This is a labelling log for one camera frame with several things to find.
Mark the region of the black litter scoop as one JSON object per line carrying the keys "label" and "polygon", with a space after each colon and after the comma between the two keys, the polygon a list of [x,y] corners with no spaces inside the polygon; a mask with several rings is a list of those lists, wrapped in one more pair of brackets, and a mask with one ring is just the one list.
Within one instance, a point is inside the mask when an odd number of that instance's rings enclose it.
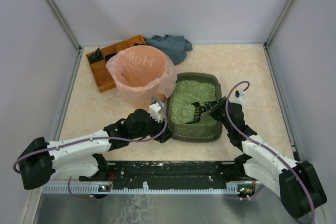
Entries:
{"label": "black litter scoop", "polygon": [[189,122],[186,122],[186,124],[195,124],[201,121],[201,116],[204,112],[206,112],[206,107],[204,105],[201,105],[199,102],[192,103],[194,106],[194,115],[193,119]]}

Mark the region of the dark litter box tray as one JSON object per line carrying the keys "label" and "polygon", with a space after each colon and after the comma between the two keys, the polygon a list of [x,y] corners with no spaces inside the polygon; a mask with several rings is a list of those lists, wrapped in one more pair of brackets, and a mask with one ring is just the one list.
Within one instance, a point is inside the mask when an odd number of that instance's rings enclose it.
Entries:
{"label": "dark litter box tray", "polygon": [[[218,140],[222,134],[222,124],[204,112],[201,121],[186,124],[193,119],[194,102],[204,105],[222,97],[221,85],[212,74],[185,72],[177,75],[173,94],[167,100],[168,127],[173,139],[185,142],[207,143]],[[181,111],[187,110],[188,117]]]}

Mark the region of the pink bag-lined trash bin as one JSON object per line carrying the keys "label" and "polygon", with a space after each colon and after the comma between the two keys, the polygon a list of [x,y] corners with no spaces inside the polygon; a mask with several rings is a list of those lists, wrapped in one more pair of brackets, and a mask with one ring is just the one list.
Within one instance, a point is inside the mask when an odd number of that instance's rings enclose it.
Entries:
{"label": "pink bag-lined trash bin", "polygon": [[106,63],[117,91],[125,102],[142,103],[161,94],[169,98],[177,82],[172,60],[152,46],[133,46]]}

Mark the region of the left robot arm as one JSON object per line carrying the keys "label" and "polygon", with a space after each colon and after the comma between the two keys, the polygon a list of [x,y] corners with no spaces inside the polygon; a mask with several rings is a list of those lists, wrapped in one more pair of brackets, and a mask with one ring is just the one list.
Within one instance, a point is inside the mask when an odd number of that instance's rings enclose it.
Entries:
{"label": "left robot arm", "polygon": [[86,136],[51,142],[36,138],[20,154],[13,170],[21,175],[26,190],[69,178],[102,180],[109,170],[104,153],[130,143],[164,143],[171,137],[164,112],[155,119],[149,112],[137,109],[127,118]]}

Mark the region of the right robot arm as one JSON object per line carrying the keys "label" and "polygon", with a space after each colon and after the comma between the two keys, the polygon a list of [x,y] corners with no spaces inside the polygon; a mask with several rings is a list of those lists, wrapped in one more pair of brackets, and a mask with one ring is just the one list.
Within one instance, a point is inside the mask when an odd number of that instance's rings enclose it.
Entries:
{"label": "right robot arm", "polygon": [[242,151],[235,163],[246,176],[275,193],[287,212],[299,219],[327,202],[314,166],[273,149],[244,120],[243,107],[226,97],[205,103],[204,111],[222,123],[231,144]]}

